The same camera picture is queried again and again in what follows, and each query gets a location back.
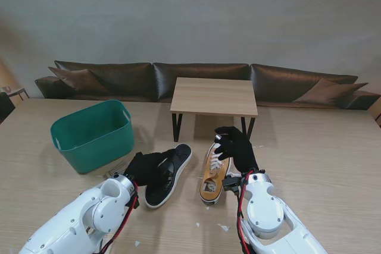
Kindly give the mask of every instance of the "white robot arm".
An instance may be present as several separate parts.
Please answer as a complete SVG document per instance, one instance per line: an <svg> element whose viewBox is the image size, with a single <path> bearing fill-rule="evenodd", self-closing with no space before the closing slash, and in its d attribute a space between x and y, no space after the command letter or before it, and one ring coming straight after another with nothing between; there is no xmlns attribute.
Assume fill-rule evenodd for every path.
<svg viewBox="0 0 381 254"><path fill-rule="evenodd" d="M241 220L241 227L254 250L258 254L326 254L287 204L271 195L273 189L267 174L248 176L244 193L244 198L249 201L248 219ZM290 227L290 233L270 245L265 246L259 241L258 238L275 237L284 221Z"/></svg>
<svg viewBox="0 0 381 254"><path fill-rule="evenodd" d="M119 228L134 184L116 174L82 193L43 225L19 254L93 254L102 239Z"/></svg>

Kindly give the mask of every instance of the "tan sneaker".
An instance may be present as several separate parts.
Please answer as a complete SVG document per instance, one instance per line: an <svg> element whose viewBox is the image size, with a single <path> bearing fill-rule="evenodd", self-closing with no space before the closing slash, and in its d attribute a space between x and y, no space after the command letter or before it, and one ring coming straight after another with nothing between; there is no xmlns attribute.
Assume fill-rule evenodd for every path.
<svg viewBox="0 0 381 254"><path fill-rule="evenodd" d="M218 160L219 154L215 154L220 144L213 143L207 153L207 163L205 165L205 173L200 186L200 197L206 204L215 204L220 198L222 191L222 180L229 171L233 158Z"/></svg>

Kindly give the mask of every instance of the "black shoe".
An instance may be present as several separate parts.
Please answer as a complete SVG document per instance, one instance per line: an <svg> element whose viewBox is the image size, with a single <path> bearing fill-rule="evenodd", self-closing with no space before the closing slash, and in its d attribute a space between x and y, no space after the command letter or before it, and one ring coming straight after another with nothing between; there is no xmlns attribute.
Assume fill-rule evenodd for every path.
<svg viewBox="0 0 381 254"><path fill-rule="evenodd" d="M149 208L162 206L172 195L184 167L192 157L192 149L187 144L179 144L174 152L159 166L164 170L163 179L149 184L145 189L145 203Z"/></svg>

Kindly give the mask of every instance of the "white shoe sole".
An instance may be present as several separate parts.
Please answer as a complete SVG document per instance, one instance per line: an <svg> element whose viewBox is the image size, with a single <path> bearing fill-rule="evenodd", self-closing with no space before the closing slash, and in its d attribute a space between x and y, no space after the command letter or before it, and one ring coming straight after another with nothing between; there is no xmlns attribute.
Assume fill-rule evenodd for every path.
<svg viewBox="0 0 381 254"><path fill-rule="evenodd" d="M190 147L190 155L188 158L186 158L184 164L181 165L181 167L179 168L179 170L177 171L177 174L176 174L176 177L174 178L174 184L173 184L173 187L170 191L170 193L167 195L167 197L161 202L159 203L158 205L150 205L146 198L145 198L145 191L147 190L147 188L145 188L145 191L144 191L144 201L145 201L145 204L149 207L149 208L159 208L160 206L162 206L163 204L165 204L165 202L170 198L170 196L172 195L172 193L174 192L174 189L176 188L176 184L177 184L177 180L179 179L181 173L183 172L185 166L188 164L189 160L191 160L191 157L192 157L192 154L193 154L193 150L192 148Z"/></svg>
<svg viewBox="0 0 381 254"><path fill-rule="evenodd" d="M215 145L215 144L212 144L212 146L209 148L209 151L208 151L207 154L210 153L210 150L214 147L214 145ZM226 174L229 172L230 167L232 166L232 159L233 159L233 158L230 158L230 159L229 159L229 167L227 168ZM201 196L201 194L200 194L200 198L201 198L201 200L202 200L205 204L207 204L207 205L214 205L214 204L216 204L216 203L218 202L218 199L220 198L222 191L223 191L223 190L221 189L220 193L218 194L218 196L217 196L214 200L205 200L205 199Z"/></svg>

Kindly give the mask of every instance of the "brown pillow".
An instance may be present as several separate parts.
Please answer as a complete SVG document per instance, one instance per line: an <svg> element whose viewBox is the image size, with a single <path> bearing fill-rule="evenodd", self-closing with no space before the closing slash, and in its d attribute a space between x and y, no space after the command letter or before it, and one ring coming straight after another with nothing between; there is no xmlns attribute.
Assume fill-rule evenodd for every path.
<svg viewBox="0 0 381 254"><path fill-rule="evenodd" d="M65 84L85 95L109 95L110 92L96 79L89 70L66 71L60 68L49 69Z"/></svg>
<svg viewBox="0 0 381 254"><path fill-rule="evenodd" d="M344 96L351 95L366 84L368 83L337 84L321 79L312 89L293 102L334 105Z"/></svg>

